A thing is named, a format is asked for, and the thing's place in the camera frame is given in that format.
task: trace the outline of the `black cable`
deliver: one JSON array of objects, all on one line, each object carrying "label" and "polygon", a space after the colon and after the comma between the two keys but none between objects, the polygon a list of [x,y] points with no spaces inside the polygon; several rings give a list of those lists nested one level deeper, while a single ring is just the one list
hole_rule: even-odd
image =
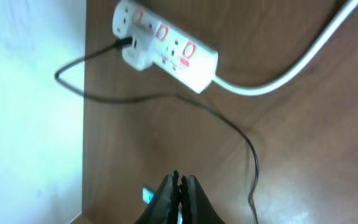
[{"label": "black cable", "polygon": [[137,97],[132,97],[132,98],[126,98],[126,99],[117,99],[117,98],[106,98],[106,97],[102,97],[102,96],[96,96],[96,95],[92,95],[89,93],[86,93],[82,90],[80,90],[79,88],[74,87],[73,85],[69,84],[68,82],[60,79],[60,75],[65,72],[66,70],[68,70],[71,67],[74,67],[75,65],[81,63],[81,62],[85,62],[87,60],[90,60],[92,58],[98,57],[102,54],[105,54],[106,52],[112,50],[112,49],[121,49],[123,47],[126,47],[128,45],[131,45],[132,43],[132,37],[126,37],[124,39],[121,40],[117,40],[115,41],[115,43],[113,43],[110,46],[107,46],[95,53],[92,53],[90,55],[86,55],[84,57],[80,57],[78,59],[75,59],[74,61],[68,63],[67,65],[63,66],[62,68],[60,68],[59,70],[57,70],[57,72],[55,73],[55,80],[57,82],[59,82],[61,85],[63,85],[64,87],[66,87],[67,89],[71,90],[72,92],[76,93],[77,95],[82,96],[83,98],[87,99],[87,100],[92,100],[92,101],[97,101],[99,103],[109,103],[109,104],[134,104],[134,103],[143,103],[149,100],[155,100],[158,98],[166,98],[166,97],[174,97],[177,98],[179,100],[182,100],[186,103],[189,103],[195,107],[201,108],[207,112],[209,112],[210,114],[212,114],[213,116],[219,118],[220,120],[224,121],[226,124],[228,124],[230,127],[232,127],[234,130],[236,130],[246,141],[246,143],[249,145],[249,147],[251,148],[252,151],[252,155],[254,156],[254,162],[255,162],[255,177],[254,177],[254,183],[252,184],[251,190],[248,194],[248,204],[251,207],[251,211],[252,211],[252,215],[254,218],[254,223],[258,224],[258,216],[257,216],[257,212],[256,212],[256,207],[255,207],[255,203],[254,203],[254,198],[253,198],[253,194],[256,188],[256,185],[258,183],[258,178],[259,178],[259,162],[258,162],[258,157],[256,155],[256,151],[254,149],[254,146],[252,145],[250,139],[240,130],[240,128],[238,128],[234,123],[232,123],[231,121],[229,121],[227,118],[225,118],[223,115],[219,114],[218,112],[216,112],[215,110],[212,110],[211,108],[208,108],[207,106],[198,103],[197,101],[193,101],[193,100],[189,100],[188,98],[185,98],[184,96],[180,95],[179,93],[159,93],[159,94],[153,94],[153,95],[145,95],[145,96],[137,96]]}]

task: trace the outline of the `wooden floor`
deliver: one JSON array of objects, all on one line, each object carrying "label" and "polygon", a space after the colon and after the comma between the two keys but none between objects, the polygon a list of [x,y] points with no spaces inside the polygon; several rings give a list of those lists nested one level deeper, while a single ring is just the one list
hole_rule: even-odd
[{"label": "wooden floor", "polygon": [[[141,3],[217,49],[218,75],[244,86],[279,77],[338,8],[335,0]],[[88,1],[88,53],[114,41],[116,4]],[[86,89],[123,98],[179,91],[225,114],[259,156],[261,223],[358,223],[358,8],[298,77],[265,96],[214,84],[196,95],[158,67],[136,72],[120,52],[86,64]],[[252,223],[253,165],[235,131],[178,100],[85,102],[83,210],[94,224],[133,223],[145,208],[142,187],[156,189],[175,169],[197,176],[226,223]]]}]

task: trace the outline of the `white wall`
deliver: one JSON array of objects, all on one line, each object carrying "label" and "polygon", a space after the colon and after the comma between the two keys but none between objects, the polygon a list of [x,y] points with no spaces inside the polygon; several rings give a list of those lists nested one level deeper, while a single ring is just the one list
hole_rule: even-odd
[{"label": "white wall", "polygon": [[0,0],[0,223],[80,213],[83,100],[53,73],[84,54],[85,14],[86,0]]}]

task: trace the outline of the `white power strip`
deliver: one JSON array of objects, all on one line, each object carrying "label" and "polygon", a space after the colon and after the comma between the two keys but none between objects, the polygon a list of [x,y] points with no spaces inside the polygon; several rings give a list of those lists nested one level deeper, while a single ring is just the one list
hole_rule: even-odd
[{"label": "white power strip", "polygon": [[121,39],[133,37],[132,47],[123,49],[122,57],[139,71],[155,63],[196,93],[201,93],[214,81],[235,94],[257,96],[280,88],[299,74],[357,6],[358,0],[347,0],[311,48],[291,69],[271,83],[257,87],[236,86],[216,76],[216,50],[134,1],[122,0],[117,5],[112,31]]},{"label": "white power strip", "polygon": [[218,52],[133,1],[121,1],[112,20],[118,38],[133,36],[124,60],[137,70],[153,63],[196,93],[213,80]]}]

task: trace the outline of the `socket outlet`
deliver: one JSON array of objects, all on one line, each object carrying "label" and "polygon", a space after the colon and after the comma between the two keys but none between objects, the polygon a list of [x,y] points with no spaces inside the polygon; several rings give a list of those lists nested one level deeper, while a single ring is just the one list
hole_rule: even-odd
[{"label": "socket outlet", "polygon": [[134,1],[116,6],[112,31],[118,38],[133,36],[124,60],[144,70],[153,63],[187,87],[201,93],[213,80],[218,52]]}]

